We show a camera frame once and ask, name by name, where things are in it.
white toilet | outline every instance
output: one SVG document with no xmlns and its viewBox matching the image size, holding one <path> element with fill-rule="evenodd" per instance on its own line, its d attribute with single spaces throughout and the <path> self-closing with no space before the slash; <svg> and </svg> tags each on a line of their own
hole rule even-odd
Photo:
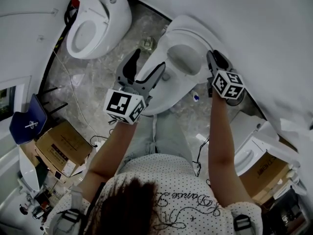
<svg viewBox="0 0 313 235">
<path fill-rule="evenodd" d="M 212 76 L 206 54 L 213 49 L 227 56 L 222 43 L 201 23 L 184 15 L 175 18 L 136 78 L 144 80 L 152 69 L 165 61 L 165 74 L 150 91 L 153 98 L 143 115 L 168 110 L 197 84 L 206 83 Z"/>
<path fill-rule="evenodd" d="M 79 0 L 77 18 L 67 36 L 69 54 L 98 58 L 111 51 L 129 30 L 132 14 L 127 0 Z"/>
</svg>

white cube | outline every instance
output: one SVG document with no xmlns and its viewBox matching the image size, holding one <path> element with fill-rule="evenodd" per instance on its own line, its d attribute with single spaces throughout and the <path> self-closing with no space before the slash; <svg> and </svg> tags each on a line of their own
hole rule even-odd
<svg viewBox="0 0 313 235">
<path fill-rule="evenodd" d="M 223 70 L 218 70 L 212 85 L 222 98 L 228 99 L 237 99 L 245 88 L 239 74 Z"/>
<path fill-rule="evenodd" d="M 134 124 L 145 108 L 143 96 L 109 89 L 103 111 L 114 120 Z"/>
</svg>

person's left arm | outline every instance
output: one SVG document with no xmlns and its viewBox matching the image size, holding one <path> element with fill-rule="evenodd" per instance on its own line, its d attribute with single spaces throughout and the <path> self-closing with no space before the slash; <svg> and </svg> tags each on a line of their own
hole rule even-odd
<svg viewBox="0 0 313 235">
<path fill-rule="evenodd" d="M 103 144 L 91 161 L 83 181 L 78 185 L 83 198 L 91 202 L 102 182 L 114 177 L 119 164 L 133 138 L 137 124 L 118 122 L 108 140 Z"/>
</svg>

red object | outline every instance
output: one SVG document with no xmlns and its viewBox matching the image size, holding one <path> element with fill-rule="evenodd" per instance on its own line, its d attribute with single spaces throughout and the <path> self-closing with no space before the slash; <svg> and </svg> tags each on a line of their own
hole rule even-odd
<svg viewBox="0 0 313 235">
<path fill-rule="evenodd" d="M 79 0 L 72 0 L 72 6 L 76 9 L 79 8 Z"/>
</svg>

light green pants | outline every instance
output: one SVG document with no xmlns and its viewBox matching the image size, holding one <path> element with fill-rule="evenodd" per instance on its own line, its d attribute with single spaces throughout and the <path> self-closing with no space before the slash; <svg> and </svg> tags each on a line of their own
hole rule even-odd
<svg viewBox="0 0 313 235">
<path fill-rule="evenodd" d="M 119 170 L 132 159 L 155 153 L 183 157 L 192 166 L 192 155 L 187 140 L 170 111 L 157 115 L 155 136 L 153 117 L 141 116 Z"/>
</svg>

